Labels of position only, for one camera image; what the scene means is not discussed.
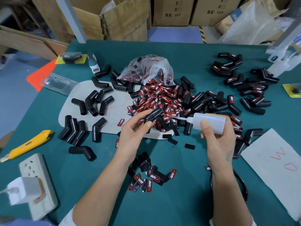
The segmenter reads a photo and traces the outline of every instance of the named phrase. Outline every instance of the green work table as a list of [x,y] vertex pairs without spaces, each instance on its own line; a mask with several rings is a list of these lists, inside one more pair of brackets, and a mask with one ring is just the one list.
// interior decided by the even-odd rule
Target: green work table
[[[185,75],[196,88],[191,93],[200,91],[224,91],[225,95],[233,94],[236,106],[243,113],[239,118],[243,121],[244,130],[273,128],[299,154],[301,154],[299,133],[301,127],[301,100],[290,98],[282,87],[286,83],[301,82],[300,68],[280,76],[278,84],[271,84],[265,92],[267,100],[273,102],[266,108],[263,116],[247,112],[239,103],[239,92],[223,84],[225,78],[215,76],[209,70],[217,53],[241,53],[244,63],[238,72],[246,76],[251,68],[269,67],[269,55],[265,54],[266,46],[214,45],[214,44],[182,44],[182,43],[151,43],[123,41],[87,41],[79,44],[72,41],[67,51],[80,51],[84,54],[93,52],[98,64],[104,68],[111,64],[112,69],[121,72],[127,64],[138,56],[156,54],[168,59],[173,67],[175,79]],[[93,76],[88,62],[85,64],[57,65],[54,73],[73,79],[77,82],[90,80]],[[109,76],[101,78],[109,81]],[[58,115],[66,100],[65,96],[43,88],[32,103],[23,120],[3,150],[1,157],[13,148],[30,140],[41,131],[54,131],[51,140],[20,157],[0,164],[0,189],[19,177],[19,163],[34,153],[43,154],[50,177],[52,179],[59,206],[52,212],[52,217],[61,221],[73,208],[85,192],[92,186],[115,154],[115,142],[118,138],[113,134],[102,134],[101,143],[93,143],[89,134],[83,145],[93,149],[97,159],[86,160],[83,155],[70,155],[71,146],[57,138],[62,127],[58,123]],[[138,153],[147,151],[152,165],[156,165],[162,173],[172,168],[178,170],[174,180],[163,186],[153,185],[152,193],[136,193],[127,191],[129,176],[127,175],[117,198],[110,220],[111,225],[132,225],[138,221],[147,225],[209,225],[213,215],[213,200],[209,189],[210,173],[208,165],[206,141],[200,138],[200,131],[192,130],[191,135],[173,137],[179,143],[174,146],[167,140],[143,139]],[[184,148],[185,143],[195,145],[195,150]],[[234,169],[242,177],[249,192],[247,205],[257,225],[299,225],[287,213],[286,209],[267,187],[253,169],[240,157],[233,161]],[[7,195],[0,195],[0,215],[17,218],[30,218],[27,204],[10,206]]]

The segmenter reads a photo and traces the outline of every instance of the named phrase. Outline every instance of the fingernail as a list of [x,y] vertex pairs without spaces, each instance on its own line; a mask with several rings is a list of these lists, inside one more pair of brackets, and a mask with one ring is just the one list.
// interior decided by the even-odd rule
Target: fingernail
[[150,128],[152,127],[153,123],[151,121],[146,122],[146,125]]
[[206,129],[206,128],[208,128],[208,126],[209,126],[209,123],[206,120],[201,121],[201,128],[202,129]]

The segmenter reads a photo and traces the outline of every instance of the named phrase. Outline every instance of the glue bottle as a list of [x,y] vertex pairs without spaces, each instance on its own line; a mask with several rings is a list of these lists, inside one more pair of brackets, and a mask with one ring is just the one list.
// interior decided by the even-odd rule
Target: glue bottle
[[193,128],[197,130],[202,130],[201,128],[201,121],[206,120],[213,129],[213,133],[215,134],[223,134],[224,126],[226,122],[226,118],[223,116],[215,116],[210,114],[202,114],[202,113],[195,113],[193,117],[182,118],[182,117],[175,117],[179,120],[185,120],[188,123],[193,124]]

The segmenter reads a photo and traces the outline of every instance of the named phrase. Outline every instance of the power strip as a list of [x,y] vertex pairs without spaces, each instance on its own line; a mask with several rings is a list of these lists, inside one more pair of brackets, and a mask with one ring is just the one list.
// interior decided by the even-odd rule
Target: power strip
[[43,182],[45,195],[37,202],[29,203],[29,209],[34,221],[42,219],[58,205],[43,156],[36,153],[19,164],[22,177],[37,177]]

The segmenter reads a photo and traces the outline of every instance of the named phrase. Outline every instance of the forearm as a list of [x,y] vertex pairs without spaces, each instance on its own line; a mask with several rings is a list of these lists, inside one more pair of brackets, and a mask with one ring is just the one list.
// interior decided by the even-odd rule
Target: forearm
[[246,206],[232,169],[213,173],[213,223],[215,226],[251,226],[252,216]]
[[128,166],[115,155],[96,182],[73,209],[77,226],[106,226],[126,177]]

